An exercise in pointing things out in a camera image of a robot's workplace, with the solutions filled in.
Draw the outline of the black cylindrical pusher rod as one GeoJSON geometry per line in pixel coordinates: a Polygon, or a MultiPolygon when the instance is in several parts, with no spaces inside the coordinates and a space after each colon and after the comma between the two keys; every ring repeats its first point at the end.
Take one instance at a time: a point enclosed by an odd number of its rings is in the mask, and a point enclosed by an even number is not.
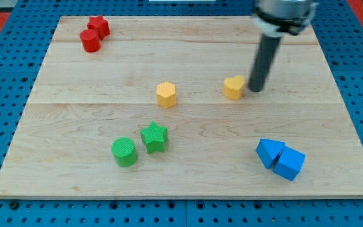
{"type": "Polygon", "coordinates": [[[252,92],[263,90],[280,41],[280,37],[262,35],[248,81],[248,88],[252,92]]]}

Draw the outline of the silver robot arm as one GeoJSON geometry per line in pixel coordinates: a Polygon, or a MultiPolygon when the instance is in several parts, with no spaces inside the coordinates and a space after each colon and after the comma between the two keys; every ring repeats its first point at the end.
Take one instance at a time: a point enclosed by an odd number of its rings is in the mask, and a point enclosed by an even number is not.
{"type": "Polygon", "coordinates": [[[248,80],[252,92],[263,90],[282,37],[299,35],[311,23],[317,6],[314,0],[255,1],[253,22],[262,35],[248,80]]]}

